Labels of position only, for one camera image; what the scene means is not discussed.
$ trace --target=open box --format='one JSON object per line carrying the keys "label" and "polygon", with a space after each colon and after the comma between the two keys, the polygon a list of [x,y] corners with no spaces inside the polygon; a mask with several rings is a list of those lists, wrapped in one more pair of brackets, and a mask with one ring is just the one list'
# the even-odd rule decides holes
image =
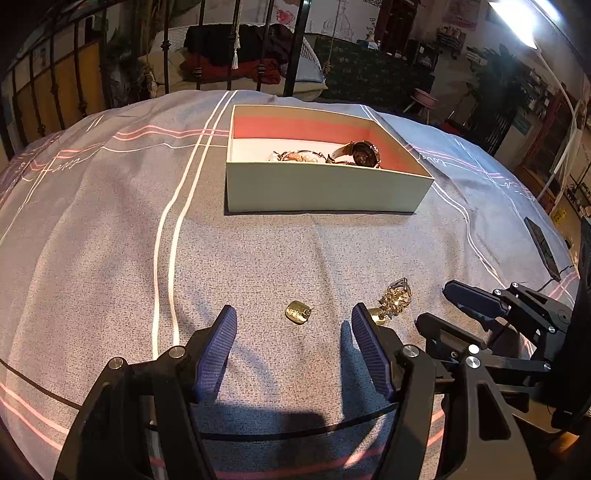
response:
{"label": "open box", "polygon": [[[311,150],[327,155],[361,140],[379,149],[381,168],[270,160],[273,151]],[[374,121],[291,106],[233,108],[226,160],[231,213],[412,213],[432,182],[432,176],[401,141]]]}

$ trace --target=metal bed frame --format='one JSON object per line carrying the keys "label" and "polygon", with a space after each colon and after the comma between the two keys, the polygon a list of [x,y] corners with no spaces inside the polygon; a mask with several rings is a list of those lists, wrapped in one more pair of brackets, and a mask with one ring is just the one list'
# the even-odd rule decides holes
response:
{"label": "metal bed frame", "polygon": [[[82,11],[82,14],[76,16],[79,13],[79,8],[82,6],[83,2],[80,1],[76,5],[72,6],[72,0],[59,0],[56,4],[52,7],[50,12],[48,13],[48,17],[50,19],[51,28],[48,34],[42,34],[33,44],[19,57],[15,58],[12,62],[11,67],[6,72],[5,78],[10,74],[12,76],[12,105],[14,110],[14,117],[15,123],[17,127],[18,137],[19,140],[23,145],[27,145],[29,140],[25,134],[24,127],[22,125],[22,112],[18,106],[17,101],[17,81],[16,81],[16,73],[15,69],[17,66],[23,62],[28,60],[29,64],[29,76],[30,76],[30,85],[31,85],[31,99],[33,101],[33,108],[35,111],[35,117],[37,119],[37,131],[41,137],[44,137],[46,134],[46,127],[43,125],[41,120],[41,114],[39,111],[39,105],[37,100],[37,93],[35,92],[35,75],[33,69],[33,55],[36,48],[42,45],[44,42],[49,40],[49,70],[51,76],[51,93],[53,94],[54,103],[56,106],[57,117],[59,120],[60,127],[65,129],[64,119],[61,111],[60,106],[60,99],[58,96],[59,85],[57,84],[56,79],[56,72],[55,72],[55,58],[54,58],[54,38],[55,35],[59,32],[65,30],[69,26],[74,26],[74,72],[76,76],[76,87],[78,92],[78,110],[82,114],[82,117],[86,117],[86,107],[87,103],[85,101],[84,91],[82,89],[82,82],[80,79],[80,59],[79,59],[79,42],[78,42],[78,32],[79,32],[79,24],[85,18],[95,15],[101,14],[102,22],[101,22],[101,39],[99,43],[99,61],[100,61],[100,76],[102,80],[102,89],[103,89],[103,97],[105,100],[105,106],[107,109],[113,108],[113,99],[111,95],[111,88],[109,85],[109,73],[107,69],[104,67],[106,59],[106,14],[109,7],[113,7],[117,4],[121,4],[126,1],[131,1],[133,4],[133,10],[137,10],[138,0],[102,0],[100,4],[91,9],[85,9]],[[203,26],[203,15],[205,12],[205,5],[207,0],[201,1],[200,6],[200,15],[199,15],[199,26]],[[161,48],[164,55],[164,91],[165,94],[170,93],[169,87],[169,80],[168,80],[168,49],[170,48],[170,41],[168,39],[168,29],[170,23],[170,1],[169,0],[162,0],[162,7],[164,9],[164,41],[161,44]],[[238,17],[240,12],[242,0],[235,0],[234,6],[234,14],[232,19],[232,31],[228,36],[228,80],[227,80],[227,89],[232,89],[232,57],[234,54],[234,41],[236,40],[236,28],[238,26]],[[261,49],[261,58],[258,65],[258,81],[256,83],[256,91],[261,91],[261,79],[263,74],[265,73],[265,66],[263,64],[263,59],[265,57],[265,52],[268,47],[268,36],[269,36],[269,26],[271,24],[271,15],[273,13],[273,6],[275,0],[268,0],[267,6],[267,13],[265,19],[265,30],[263,36],[263,43]],[[291,53],[290,53],[290,61],[287,67],[287,74],[285,76],[285,88],[283,91],[284,96],[292,96],[294,93],[294,85],[296,83],[296,74],[297,68],[300,60],[300,53],[302,48],[302,43],[304,41],[304,33],[306,30],[306,24],[308,21],[308,14],[310,13],[310,5],[311,0],[301,0],[297,18],[295,21],[295,28],[294,28],[294,36],[291,45]],[[196,77],[196,84],[195,88],[200,90],[201,87],[201,78],[202,78],[202,69],[201,65],[201,57],[197,55],[197,68],[193,72],[194,76]],[[4,150],[6,152],[7,157],[10,159],[15,154],[15,148],[12,144],[10,139],[10,135],[7,128],[7,122],[4,115],[0,115],[0,137],[2,138],[2,143],[4,145]]]}

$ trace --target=pink stripe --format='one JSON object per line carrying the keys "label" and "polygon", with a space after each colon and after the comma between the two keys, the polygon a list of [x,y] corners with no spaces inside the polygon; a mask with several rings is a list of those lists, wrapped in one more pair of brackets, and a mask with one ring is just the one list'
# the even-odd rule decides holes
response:
{"label": "pink stripe", "polygon": [[150,457],[150,463],[158,468],[164,468],[166,465],[164,464],[164,460],[161,458]]}
{"label": "pink stripe", "polygon": [[[431,446],[443,436],[443,429],[433,435],[427,441],[427,446]],[[269,470],[266,472],[219,472],[216,471],[216,476],[220,480],[267,480],[275,478],[283,478],[286,476],[305,475],[307,473],[314,473],[326,470],[336,470],[345,465],[353,465],[363,459],[382,455],[384,446],[366,450],[363,453],[349,455],[347,457],[339,458],[330,462],[315,463],[313,465],[306,465],[298,468],[282,468],[276,470]]]}
{"label": "pink stripe", "polygon": [[163,132],[169,132],[172,134],[186,134],[189,132],[208,132],[208,131],[230,133],[230,130],[222,130],[220,128],[201,128],[201,129],[195,129],[195,130],[177,131],[177,130],[169,130],[168,128],[158,127],[156,125],[146,125],[145,127],[138,128],[137,130],[134,130],[132,132],[117,132],[115,135],[133,135],[141,130],[145,130],[146,128],[155,128],[156,130],[162,130]]}
{"label": "pink stripe", "polygon": [[31,429],[31,431],[37,435],[41,440],[43,440],[44,442],[46,442],[48,445],[52,446],[53,448],[55,448],[58,452],[61,452],[61,447],[62,445],[60,445],[59,443],[54,442],[53,440],[51,440],[49,437],[46,437],[45,435],[43,435],[39,430],[37,430],[33,425],[31,425],[28,420],[23,417],[16,409],[14,409],[13,407],[11,407],[8,403],[6,403],[3,399],[0,398],[0,403],[2,403],[2,405],[4,405],[6,407],[6,409],[12,413],[14,413],[27,427],[29,427]]}
{"label": "pink stripe", "polygon": [[565,283],[564,287],[562,287],[563,290],[560,292],[560,295],[558,295],[558,297],[556,298],[556,300],[560,300],[562,298],[562,295],[564,295],[564,292],[566,291],[566,287],[568,287],[575,278],[578,278],[578,277],[575,275],[567,283]]}
{"label": "pink stripe", "polygon": [[173,137],[173,138],[187,138],[187,137],[196,137],[197,135],[207,135],[207,136],[212,136],[212,137],[227,137],[227,134],[205,134],[205,133],[196,133],[196,134],[187,134],[187,135],[173,135],[173,134],[165,134],[164,132],[153,132],[153,131],[148,131],[148,132],[144,132],[142,134],[136,135],[135,137],[131,137],[131,138],[119,138],[117,136],[114,136],[113,138],[115,140],[120,140],[122,142],[129,142],[131,140],[135,140],[139,137],[143,137],[144,135],[149,135],[149,134],[160,134],[160,135],[166,135],[167,137]]}
{"label": "pink stripe", "polygon": [[433,155],[439,155],[439,156],[440,156],[440,157],[442,157],[444,160],[445,160],[445,157],[447,157],[449,160],[456,160],[456,161],[458,161],[458,162],[460,162],[460,163],[463,163],[464,165],[467,165],[467,166],[469,166],[469,167],[472,167],[472,168],[474,168],[474,169],[475,169],[475,170],[477,170],[477,171],[481,171],[481,172],[483,172],[483,173],[486,173],[486,174],[488,174],[488,175],[490,175],[490,176],[493,176],[493,175],[495,175],[495,176],[500,176],[500,178],[502,178],[502,179],[504,179],[504,180],[507,180],[505,177],[503,177],[503,176],[502,176],[502,173],[500,173],[500,172],[487,172],[487,171],[486,171],[484,168],[482,168],[482,167],[478,167],[478,166],[476,166],[476,165],[473,165],[473,164],[471,164],[471,163],[467,163],[467,162],[465,162],[465,161],[463,161],[463,160],[461,160],[461,159],[459,159],[459,158],[457,158],[457,157],[452,157],[451,155],[448,155],[448,154],[446,154],[446,153],[443,153],[443,152],[436,152],[436,151],[433,151],[433,150],[423,150],[422,148],[418,148],[418,147],[415,147],[415,149],[416,149],[416,150],[419,150],[420,152],[430,153],[430,154],[433,154]]}
{"label": "pink stripe", "polygon": [[433,445],[433,443],[438,441],[441,437],[443,437],[443,429],[439,430],[439,432],[437,432],[435,435],[433,435],[431,438],[429,438],[429,440],[427,441],[427,446],[430,447],[431,445]]}
{"label": "pink stripe", "polygon": [[84,148],[83,150],[60,150],[60,153],[80,153],[80,152],[85,152],[86,150],[90,150],[92,147],[98,147],[99,145],[105,145],[105,143],[95,143],[93,145],[90,145],[86,148]]}
{"label": "pink stripe", "polygon": [[549,296],[549,297],[552,297],[552,295],[554,295],[554,294],[555,294],[557,291],[559,291],[561,288],[564,288],[564,287],[562,286],[562,284],[563,284],[563,283],[564,283],[564,282],[565,282],[565,281],[566,281],[568,278],[570,278],[570,277],[572,277],[573,275],[575,275],[575,273],[576,273],[576,272],[574,271],[574,272],[570,273],[569,275],[567,275],[567,276],[566,276],[566,277],[563,279],[563,281],[562,281],[562,282],[560,282],[560,283],[558,284],[558,286],[557,286],[557,287],[556,287],[554,290],[552,290],[552,291],[550,292],[550,294],[549,294],[548,296]]}
{"label": "pink stripe", "polygon": [[439,420],[441,417],[443,417],[443,410],[439,409],[433,414],[433,417],[431,417],[431,423]]}
{"label": "pink stripe", "polygon": [[8,395],[14,398],[17,402],[19,402],[23,407],[25,407],[28,411],[30,411],[33,415],[35,415],[39,420],[41,420],[45,425],[50,426],[52,429],[57,430],[64,435],[68,435],[69,430],[65,429],[61,425],[45,418],[41,415],[37,410],[31,407],[27,402],[25,402],[21,397],[19,397],[16,393],[6,387],[2,382],[0,382],[0,388],[2,388]]}

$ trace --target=jewelry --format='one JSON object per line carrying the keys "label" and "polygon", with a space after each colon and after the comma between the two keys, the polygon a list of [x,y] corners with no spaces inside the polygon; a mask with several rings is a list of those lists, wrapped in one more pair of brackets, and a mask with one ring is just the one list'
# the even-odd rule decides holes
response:
{"label": "jewelry", "polygon": [[310,315],[312,315],[312,309],[297,300],[292,301],[285,309],[285,316],[298,325],[307,322]]}
{"label": "jewelry", "polygon": [[376,325],[383,325],[386,316],[393,317],[400,315],[408,307],[413,299],[413,292],[408,285],[406,278],[391,283],[382,298],[379,299],[379,307],[369,309]]}
{"label": "jewelry", "polygon": [[[343,155],[351,155],[355,163],[335,161],[335,158],[342,157]],[[357,165],[359,167],[379,168],[379,150],[378,147],[367,140],[351,142],[332,152],[328,156],[327,163],[345,163],[347,165]]]}
{"label": "jewelry", "polygon": [[312,152],[311,150],[298,150],[295,152],[283,152],[281,154],[273,152],[278,161],[304,161],[309,163],[326,163],[326,157],[322,153]]}

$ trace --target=wooden panel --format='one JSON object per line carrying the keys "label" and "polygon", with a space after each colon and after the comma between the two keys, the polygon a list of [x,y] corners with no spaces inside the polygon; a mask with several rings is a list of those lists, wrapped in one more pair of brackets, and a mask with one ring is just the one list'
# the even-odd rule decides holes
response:
{"label": "wooden panel", "polygon": [[[82,89],[88,102],[88,114],[102,112],[105,100],[102,92],[102,82],[99,68],[99,45],[91,43],[79,50],[80,77]],[[56,63],[56,80],[60,99],[61,112],[66,128],[71,127],[82,119],[78,110],[78,92],[76,89],[76,74],[74,72],[74,55],[61,59]],[[51,74],[44,70],[35,78],[35,91],[39,104],[41,120],[46,127],[46,135],[61,130],[57,117],[56,103],[51,93]],[[37,131],[37,120],[31,98],[31,85],[25,85],[17,93],[18,106],[22,112],[22,125],[29,142],[40,137]]]}

